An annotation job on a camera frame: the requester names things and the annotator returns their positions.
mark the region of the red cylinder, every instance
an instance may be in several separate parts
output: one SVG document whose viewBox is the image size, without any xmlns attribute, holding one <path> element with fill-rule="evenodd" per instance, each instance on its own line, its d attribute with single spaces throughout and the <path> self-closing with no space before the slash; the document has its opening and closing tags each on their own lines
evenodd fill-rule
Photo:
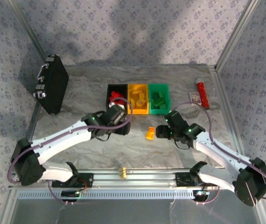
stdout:
<svg viewBox="0 0 266 224">
<path fill-rule="evenodd" d="M 200 99 L 201 99 L 201 105 L 205 108 L 205 109 L 209 109 L 209 103 L 208 103 L 208 99 L 207 99 L 207 95 L 205 92 L 205 88 L 204 88 L 204 84 L 203 84 L 203 79 L 198 78 L 196 80 L 196 84 L 197 84 L 197 88 L 198 88 L 198 92 L 200 95 Z"/>
</svg>

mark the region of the black briefcase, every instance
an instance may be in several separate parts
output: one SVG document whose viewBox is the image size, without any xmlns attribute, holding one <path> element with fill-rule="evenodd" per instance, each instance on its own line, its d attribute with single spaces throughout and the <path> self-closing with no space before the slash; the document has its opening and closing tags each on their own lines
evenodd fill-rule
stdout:
<svg viewBox="0 0 266 224">
<path fill-rule="evenodd" d="M 68 74 L 60 57 L 49 55 L 37 78 L 34 97 L 48 114 L 58 114 L 68 84 Z"/>
</svg>

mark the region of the cable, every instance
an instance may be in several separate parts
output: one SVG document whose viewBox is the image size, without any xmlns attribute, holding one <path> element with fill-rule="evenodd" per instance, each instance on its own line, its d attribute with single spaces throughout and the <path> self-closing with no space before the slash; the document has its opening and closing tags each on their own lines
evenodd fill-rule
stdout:
<svg viewBox="0 0 266 224">
<path fill-rule="evenodd" d="M 203 109 L 203 111 L 204 111 L 205 114 L 207 115 L 207 118 L 208 118 L 208 121 L 209 121 L 209 137 L 210 137 L 210 139 L 211 139 L 211 142 L 212 142 L 212 143 L 213 143 L 213 144 L 214 144 L 214 145 L 215 145 L 220 151 L 222 151 L 222 152 L 225 153 L 226 155 L 228 155 L 228 156 L 230 156 L 230 157 L 236 159 L 237 161 L 239 161 L 239 162 L 245 164 L 246 166 L 252 168 L 252 169 L 255 170 L 256 172 L 258 172 L 259 174 L 261 174 L 264 178 L 266 178 L 266 173 L 264 173 L 263 171 L 261 171 L 260 169 L 258 169 L 257 167 L 255 167 L 254 165 L 252 165 L 252 164 L 250 164 L 250 163 L 244 161 L 243 159 L 241 159 L 241 158 L 239 158 L 239 157 L 237 157 L 237 156 L 235 156 L 235 155 L 233 155 L 233 154 L 227 152 L 227 151 L 224 150 L 221 146 L 219 146 L 216 142 L 213 141 L 213 137 L 212 137 L 212 134 L 211 134 L 211 117 L 210 117 L 210 115 L 208 114 L 207 110 L 206 110 L 203 106 L 201 106 L 201 105 L 199 105 L 199 104 L 197 104 L 197 103 L 194 103 L 194 102 L 185 102 L 185 103 L 181 103 L 181 104 L 177 105 L 173 110 L 176 110 L 179 106 L 182 106 L 182 105 L 185 105 L 185 104 L 196 104 L 197 106 L 199 106 L 200 108 Z"/>
<path fill-rule="evenodd" d="M 182 150 L 188 150 L 190 147 L 188 147 L 188 148 L 181 148 L 181 147 L 179 147 L 178 145 L 177 145 L 177 143 L 176 143 L 177 141 L 176 140 L 174 140 L 174 144 L 176 145 L 176 147 L 177 148 L 179 148 L 179 149 L 182 149 Z"/>
<path fill-rule="evenodd" d="M 14 161 L 11 163 L 9 169 L 8 169 L 8 172 L 7 172 L 7 179 L 9 182 L 13 183 L 13 184 L 16 184 L 16 183 L 19 183 L 20 181 L 14 181 L 11 176 L 12 176 L 12 172 L 13 172 L 13 168 L 15 166 L 15 164 L 17 163 L 17 161 L 26 153 L 32 151 L 32 150 L 35 150 L 37 148 L 40 148 L 44 145 L 47 145 L 49 143 L 52 143 L 54 141 L 57 141 L 58 139 L 60 138 L 63 138 L 65 136 L 68 136 L 70 134 L 72 134 L 73 132 L 76 132 L 76 131 L 80 131 L 80 130 L 85 130 L 85 129 L 89 129 L 89 128 L 95 128 L 95 129 L 104 129 L 104 130 L 115 130 L 115 129 L 118 129 L 120 127 L 123 127 L 125 126 L 127 123 L 129 123 L 131 120 L 132 120 L 132 116 L 133 116 L 133 107 L 132 107 L 132 104 L 125 98 L 122 98 L 122 97 L 116 97 L 114 99 L 111 100 L 111 102 L 115 101 L 115 100 L 118 100 L 118 99 L 121 99 L 121 100 L 124 100 L 130 107 L 130 110 L 131 110 L 131 113 L 130 115 L 128 116 L 127 120 L 125 122 L 123 122 L 122 124 L 120 125 L 116 125 L 116 126 L 111 126 L 111 127 L 106 127 L 106 126 L 94 126 L 94 125 L 89 125 L 89 126 L 83 126 L 83 127 L 76 127 L 74 129 L 71 129 L 70 131 L 67 131 L 67 132 L 64 132 L 52 139 L 49 139 L 45 142 L 42 142 L 41 144 L 39 145 L 36 145 L 36 146 L 33 146 L 33 147 L 30 147 L 26 150 L 24 150 L 22 153 L 20 153 L 15 159 Z"/>
<path fill-rule="evenodd" d="M 111 134 L 108 134 L 108 138 L 107 138 L 107 139 L 101 139 L 101 138 L 99 138 L 99 137 L 95 137 L 95 138 L 98 139 L 98 140 L 100 140 L 100 141 L 108 141 L 109 138 L 110 138 L 110 135 L 111 135 Z"/>
<path fill-rule="evenodd" d="M 48 181 L 48 188 L 49 188 L 49 191 L 50 191 L 50 194 L 52 195 L 52 197 L 55 198 L 57 201 L 59 201 L 59 202 L 65 204 L 65 202 L 64 202 L 62 199 L 58 198 L 58 197 L 54 194 L 54 192 L 53 192 L 52 189 L 51 189 L 51 184 L 50 184 L 50 182 L 51 182 L 51 181 Z"/>
<path fill-rule="evenodd" d="M 209 204 L 209 203 L 212 203 L 216 200 L 216 198 L 218 197 L 220 193 L 220 187 L 218 186 L 218 190 L 217 190 L 217 194 L 213 197 L 213 199 L 207 201 L 207 202 L 196 202 L 197 204 Z"/>
<path fill-rule="evenodd" d="M 83 180 L 83 179 L 80 179 L 80 180 L 78 180 L 78 181 L 80 181 L 80 182 L 83 182 L 83 183 L 84 183 L 84 188 L 81 188 L 80 190 L 78 190 L 79 192 L 80 192 L 80 191 L 82 191 L 82 190 L 85 190 L 85 189 L 87 189 L 87 183 L 85 182 L 85 180 Z"/>
</svg>

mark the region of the gray marble surface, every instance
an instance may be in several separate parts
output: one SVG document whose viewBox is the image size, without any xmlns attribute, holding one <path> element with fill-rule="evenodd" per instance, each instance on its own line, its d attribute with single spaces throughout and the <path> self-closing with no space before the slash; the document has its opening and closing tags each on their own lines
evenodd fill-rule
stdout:
<svg viewBox="0 0 266 224">
<path fill-rule="evenodd" d="M 207 66 L 160 67 L 68 67 L 69 82 L 61 112 L 49 115 L 43 109 L 33 139 L 64 129 L 86 113 L 105 110 L 108 84 L 167 83 L 171 108 L 189 101 L 189 92 L 197 91 L 195 80 L 203 78 L 210 102 L 213 136 L 231 147 L 224 119 Z M 205 113 L 196 106 L 184 105 L 179 111 L 189 124 L 198 123 L 208 130 Z M 195 149 L 180 150 L 173 141 L 145 139 L 149 126 L 166 124 L 162 115 L 134 115 L 130 133 L 112 134 L 109 141 L 93 139 L 75 145 L 50 160 L 72 162 L 77 168 L 191 168 L 198 161 L 216 165 L 212 159 Z"/>
</svg>

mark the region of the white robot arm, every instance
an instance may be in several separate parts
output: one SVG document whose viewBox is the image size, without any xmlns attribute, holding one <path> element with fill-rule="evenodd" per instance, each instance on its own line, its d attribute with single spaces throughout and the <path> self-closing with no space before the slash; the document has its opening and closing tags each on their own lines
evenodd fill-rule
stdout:
<svg viewBox="0 0 266 224">
<path fill-rule="evenodd" d="M 175 110 L 164 118 L 168 125 L 157 127 L 158 138 L 167 138 L 187 144 L 208 155 L 225 168 L 214 168 L 206 162 L 197 163 L 190 170 L 195 185 L 204 182 L 228 189 L 249 206 L 255 206 L 266 194 L 266 178 L 261 174 L 262 172 L 266 175 L 266 165 L 261 159 L 252 160 L 234 152 L 216 139 L 211 140 L 211 135 L 203 127 L 197 124 L 189 126 Z"/>
<path fill-rule="evenodd" d="M 72 187 L 79 176 L 74 165 L 70 162 L 60 164 L 47 160 L 75 144 L 115 132 L 109 128 L 102 130 L 86 128 L 87 126 L 115 126 L 123 117 L 123 109 L 114 105 L 107 112 L 102 112 L 100 117 L 97 114 L 89 114 L 72 126 L 46 138 L 34 140 L 31 143 L 27 139 L 21 139 L 18 141 L 11 159 L 11 162 L 18 160 L 14 168 L 21 184 L 26 186 L 38 180 L 57 180 Z M 211 141 L 209 133 L 204 128 L 197 124 L 189 126 L 177 111 L 170 112 L 165 116 L 165 119 L 168 125 L 161 125 L 156 129 L 158 138 L 168 138 L 185 143 L 189 147 L 208 155 L 225 168 L 218 169 L 205 162 L 199 162 L 190 170 L 194 186 L 199 186 L 199 183 L 220 186 L 234 192 L 240 200 L 250 206 L 255 206 L 257 201 L 263 197 L 266 193 L 266 180 L 262 175 L 239 161 L 242 159 L 266 173 L 266 165 L 261 159 L 251 160 L 215 139 Z M 116 130 L 116 133 L 127 134 L 129 128 Z M 32 150 L 19 157 L 28 148 Z M 227 152 L 239 160 L 228 156 Z"/>
</svg>

